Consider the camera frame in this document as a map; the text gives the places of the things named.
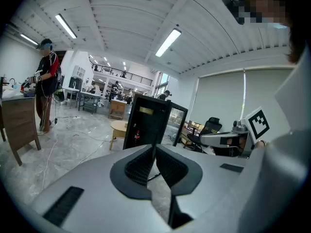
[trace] window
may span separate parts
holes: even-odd
[[[158,95],[166,91],[169,79],[170,79],[169,75],[162,73],[162,72],[159,73],[159,77],[157,79],[156,86],[155,86],[155,93],[154,93],[155,97],[157,97]]]

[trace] marble floor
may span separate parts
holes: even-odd
[[[52,103],[50,119],[54,120],[56,115],[58,122],[47,134],[39,136],[40,151],[36,149],[35,142],[18,150],[22,166],[18,166],[8,142],[0,141],[1,180],[7,191],[25,204],[30,204],[43,189],[80,163],[122,151],[124,140],[120,138],[113,142],[112,151],[109,150],[112,137],[110,123],[114,119],[108,119],[107,100],[104,107],[99,107],[93,115],[78,111],[74,106],[72,104],[69,109],[67,105]],[[126,106],[123,120],[128,120],[130,110],[131,105]],[[154,165],[150,177],[156,173],[158,170]],[[148,189],[153,194],[153,206],[167,221],[171,194],[162,176],[148,182]]]

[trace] brown pants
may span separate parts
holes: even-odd
[[[49,132],[50,130],[50,110],[52,95],[46,97],[35,96],[35,107],[40,117],[40,131]]]

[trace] metal railing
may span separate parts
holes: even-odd
[[[110,74],[110,75],[114,75],[116,77],[121,77],[121,78],[125,78],[125,79],[129,79],[129,80],[133,80],[139,83],[143,83],[146,85],[151,85],[152,80],[144,78],[142,76],[136,75],[134,73],[130,73],[127,71],[121,71],[118,69],[114,69],[111,67],[106,67],[106,66],[102,66],[99,64],[93,64],[92,65],[92,69],[96,72],[101,72],[101,73],[105,73],[105,74]]]

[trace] chair headrest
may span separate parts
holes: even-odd
[[[209,118],[209,120],[208,120],[209,122],[213,122],[213,123],[219,123],[219,118],[216,118],[216,117],[210,117]]]

